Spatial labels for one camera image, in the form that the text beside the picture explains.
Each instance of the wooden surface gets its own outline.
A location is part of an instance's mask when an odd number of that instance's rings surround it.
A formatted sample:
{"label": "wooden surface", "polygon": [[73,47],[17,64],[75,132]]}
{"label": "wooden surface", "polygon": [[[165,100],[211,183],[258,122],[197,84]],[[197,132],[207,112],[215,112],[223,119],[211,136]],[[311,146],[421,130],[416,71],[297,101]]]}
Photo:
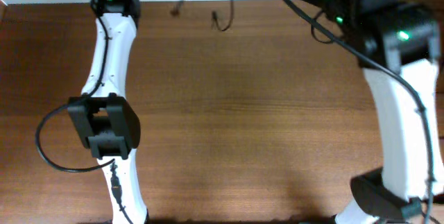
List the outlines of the wooden surface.
{"label": "wooden surface", "polygon": [[[179,19],[171,7],[142,6],[128,68],[151,217],[271,221],[341,211],[350,178],[382,165],[375,107],[356,59],[315,42],[281,1],[237,2],[227,33],[210,28],[213,9],[228,14],[225,2],[187,3]],[[55,171],[33,143],[43,115],[84,85],[95,31],[88,5],[8,9],[0,30],[0,223],[112,217],[100,171]],[[444,130],[444,98],[437,103]],[[42,142],[62,165],[96,164],[66,114],[49,122]],[[434,215],[443,220],[444,209]]]}

